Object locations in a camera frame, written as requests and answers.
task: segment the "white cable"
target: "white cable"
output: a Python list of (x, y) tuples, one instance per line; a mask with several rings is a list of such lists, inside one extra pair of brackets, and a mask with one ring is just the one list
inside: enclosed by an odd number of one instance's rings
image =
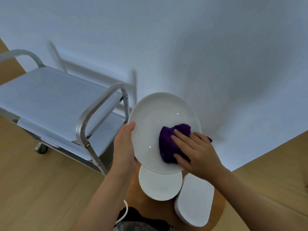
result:
[(124, 213), (124, 215), (120, 218), (120, 219), (118, 219), (117, 221), (116, 221), (116, 225), (118, 224), (118, 223), (120, 223), (125, 217), (126, 217), (126, 215), (127, 215), (127, 212), (128, 212), (128, 205), (127, 205), (127, 202), (124, 200), (124, 203), (125, 203), (125, 206), (126, 206), (126, 211), (125, 211), (125, 213)]

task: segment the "cart handle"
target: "cart handle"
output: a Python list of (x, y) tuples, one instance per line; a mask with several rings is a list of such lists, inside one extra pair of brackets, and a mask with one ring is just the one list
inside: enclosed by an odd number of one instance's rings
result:
[(129, 105), (128, 105), (128, 94), (124, 88), (124, 85), (120, 82), (115, 83), (112, 85), (107, 91), (105, 91), (96, 101), (94, 101), (79, 117), (78, 123), (76, 126), (76, 139), (79, 145), (89, 152), (93, 163), (95, 163), (98, 168), (102, 171), (104, 175), (107, 174), (107, 170), (102, 164), (99, 157), (96, 155), (94, 149), (90, 145), (87, 136), (86, 136), (86, 126), (88, 124), (88, 121), (90, 120), (91, 116), (99, 109), (99, 107), (104, 104), (104, 102), (117, 90), (121, 89), (122, 91), (122, 97), (124, 102), (124, 111), (125, 111), (125, 120), (128, 121), (129, 118)]
[(43, 64), (43, 62), (41, 61), (41, 59), (34, 53), (28, 51), (28, 50), (24, 50), (24, 49), (14, 49), (5, 53), (0, 54), (0, 62), (3, 62), (5, 60), (8, 60), (10, 58), (15, 58), (21, 55), (27, 55), (32, 57), (32, 59), (36, 62), (36, 64), (38, 65), (38, 67), (45, 67), (45, 65)]

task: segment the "purple cloth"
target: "purple cloth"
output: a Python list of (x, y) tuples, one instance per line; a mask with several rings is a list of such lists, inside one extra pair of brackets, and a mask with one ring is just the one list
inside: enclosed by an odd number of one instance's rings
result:
[(160, 134), (159, 134), (159, 150), (160, 150), (160, 156), (166, 163), (175, 163), (177, 164), (176, 159), (174, 158), (174, 154), (177, 153), (180, 156), (182, 156), (184, 159), (186, 159), (188, 162), (190, 162), (190, 159), (185, 155), (179, 147), (173, 142), (171, 139), (171, 135), (174, 135), (174, 130), (177, 129), (179, 132), (186, 136), (190, 136), (190, 129), (191, 127), (187, 124), (179, 124), (172, 128), (168, 128), (164, 126), (161, 128)]

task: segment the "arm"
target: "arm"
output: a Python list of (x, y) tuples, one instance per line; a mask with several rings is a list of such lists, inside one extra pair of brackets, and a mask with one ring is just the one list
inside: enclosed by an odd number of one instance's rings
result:
[(131, 122), (120, 129), (114, 139), (112, 167), (70, 230), (113, 230), (137, 167), (131, 140), (134, 128), (135, 122)]
[(174, 157), (178, 163), (188, 172), (207, 180), (216, 187), (250, 230), (300, 230), (276, 207), (266, 202), (227, 170), (221, 164), (206, 136), (201, 133), (191, 133), (190, 137), (187, 137), (177, 130), (175, 135), (171, 136), (172, 140), (190, 159), (189, 163), (175, 154)]

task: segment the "metal cart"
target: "metal cart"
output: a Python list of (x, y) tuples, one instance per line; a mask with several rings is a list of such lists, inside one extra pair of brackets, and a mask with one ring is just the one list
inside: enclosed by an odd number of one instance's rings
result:
[[(38, 153), (51, 147), (106, 175), (101, 157), (129, 117), (124, 85), (106, 88), (46, 66), (27, 50), (0, 54), (0, 62), (20, 55), (38, 68), (0, 86), (0, 113), (39, 141)], [(112, 112), (122, 100), (125, 118)]]

